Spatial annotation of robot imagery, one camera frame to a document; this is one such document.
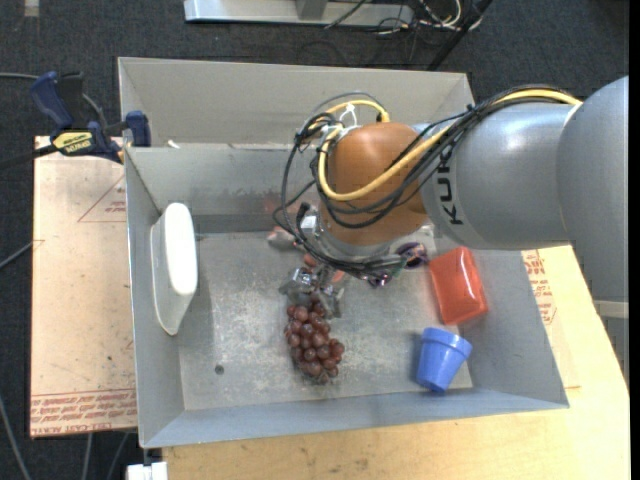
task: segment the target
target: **yellow clamp label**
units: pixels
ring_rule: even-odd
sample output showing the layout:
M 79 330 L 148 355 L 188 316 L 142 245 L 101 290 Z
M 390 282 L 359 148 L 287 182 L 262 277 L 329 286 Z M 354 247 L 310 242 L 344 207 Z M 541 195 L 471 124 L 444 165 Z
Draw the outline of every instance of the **yellow clamp label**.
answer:
M 63 132 L 52 141 L 53 145 L 66 155 L 88 151 L 94 145 L 91 133 L 86 131 Z

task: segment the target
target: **white plastic object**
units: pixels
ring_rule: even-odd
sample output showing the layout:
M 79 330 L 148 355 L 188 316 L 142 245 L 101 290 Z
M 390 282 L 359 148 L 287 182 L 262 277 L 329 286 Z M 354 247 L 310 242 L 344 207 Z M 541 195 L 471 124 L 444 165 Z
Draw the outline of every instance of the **white plastic object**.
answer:
M 150 466 L 132 464 L 127 467 L 126 480 L 168 480 L 169 471 L 166 462 L 153 462 Z
M 151 262 L 156 316 L 174 336 L 198 286 L 193 220 L 184 204 L 171 203 L 151 227 Z

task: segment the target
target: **dark gray carpet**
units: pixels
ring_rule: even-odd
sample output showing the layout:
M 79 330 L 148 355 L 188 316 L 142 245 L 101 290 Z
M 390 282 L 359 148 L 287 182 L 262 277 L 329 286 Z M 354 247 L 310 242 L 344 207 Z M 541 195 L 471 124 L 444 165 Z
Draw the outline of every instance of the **dark gray carpet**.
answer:
M 83 71 L 86 91 L 115 122 L 119 56 L 424 70 L 446 38 L 424 31 L 414 44 L 413 36 L 382 40 L 346 27 L 186 24 L 183 1 L 40 0 L 36 19 L 24 18 L 24 0 L 0 0 L 0 71 Z M 524 83 L 585 98 L 629 73 L 629 2 L 496 0 L 440 69 L 468 73 L 477 100 Z M 29 152 L 30 138 L 53 128 L 28 86 L 0 79 L 0 160 Z M 0 261 L 31 240 L 32 184 L 29 164 L 0 172 Z M 0 395 L 33 478 L 80 478 L 86 437 L 27 437 L 30 293 L 25 254 L 0 271 Z M 89 478 L 105 477 L 120 439 L 119 433 L 95 436 Z M 135 441 L 129 440 L 122 467 L 142 460 Z M 20 478 L 3 429 L 0 477 Z

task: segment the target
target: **yellow cable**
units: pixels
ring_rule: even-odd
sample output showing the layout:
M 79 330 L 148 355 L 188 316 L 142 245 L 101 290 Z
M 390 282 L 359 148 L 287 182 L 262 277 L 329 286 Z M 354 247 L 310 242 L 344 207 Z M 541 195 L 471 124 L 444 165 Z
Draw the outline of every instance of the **yellow cable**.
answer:
M 382 106 L 378 105 L 375 101 L 371 101 L 371 100 L 352 100 L 352 101 L 346 101 L 344 103 L 339 103 L 338 105 L 331 107 L 329 110 L 327 110 L 326 113 L 333 114 L 334 112 L 337 112 L 338 110 L 345 108 L 348 105 L 353 105 L 353 106 L 363 105 L 363 106 L 373 107 L 380 113 L 380 121 L 382 121 L 383 123 L 389 122 L 389 112 L 387 112 Z
M 577 105 L 579 103 L 582 103 L 580 100 L 574 98 L 573 96 L 569 96 L 567 94 L 553 91 L 550 89 L 524 89 L 521 91 L 511 93 L 507 96 L 504 96 L 503 98 L 500 98 L 494 103 L 494 105 L 498 103 L 503 103 L 505 101 L 514 100 L 514 99 L 531 98 L 531 97 L 553 98 L 561 103 L 567 103 L 569 105 Z M 333 107 L 328 112 L 329 113 L 335 112 L 335 110 L 342 108 L 340 105 L 336 107 Z M 327 161 L 327 156 L 329 151 L 329 145 L 333 140 L 333 137 L 327 137 L 327 139 L 325 139 L 325 141 L 320 146 L 320 158 L 318 159 L 318 182 L 320 183 L 320 187 L 322 188 L 322 191 L 325 193 L 325 195 L 329 199 L 333 199 L 334 201 L 342 201 L 342 202 L 353 201 L 354 199 L 364 197 L 367 194 L 374 191 L 375 189 L 377 189 L 378 187 L 380 187 L 382 184 L 386 183 L 392 176 L 395 176 L 396 174 L 398 174 L 404 167 L 406 167 L 409 163 L 411 163 L 415 158 L 417 158 L 422 153 L 427 151 L 449 130 L 449 128 L 451 128 L 452 125 L 453 123 L 447 126 L 446 128 L 444 128 L 443 130 L 439 131 L 435 135 L 433 135 L 431 138 L 429 138 L 428 140 L 420 144 L 418 147 L 414 148 L 409 154 L 403 157 L 398 163 L 394 164 L 390 169 L 388 169 L 387 171 L 384 171 L 380 176 L 378 176 L 377 178 L 369 182 L 368 185 L 365 185 L 364 187 L 358 190 L 355 190 L 353 192 L 347 192 L 344 194 L 339 194 L 337 192 L 334 192 L 331 189 L 331 187 L 329 187 L 329 184 L 327 183 L 327 179 L 325 176 L 326 161 Z

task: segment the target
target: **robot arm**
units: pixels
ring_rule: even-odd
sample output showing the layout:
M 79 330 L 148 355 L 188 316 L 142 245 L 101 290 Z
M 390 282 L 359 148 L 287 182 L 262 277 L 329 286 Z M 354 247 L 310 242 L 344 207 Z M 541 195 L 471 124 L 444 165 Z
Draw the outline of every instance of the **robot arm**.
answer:
M 315 260 L 355 277 L 385 275 L 406 261 L 390 244 L 430 219 L 471 248 L 571 243 L 594 299 L 628 304 L 628 77 L 584 103 L 516 88 L 419 126 L 371 104 L 377 122 L 347 127 L 342 117 L 356 103 L 366 102 L 336 105 L 297 135 L 298 150 L 321 135 L 311 163 L 321 204 L 315 214 L 301 205 L 284 227 Z

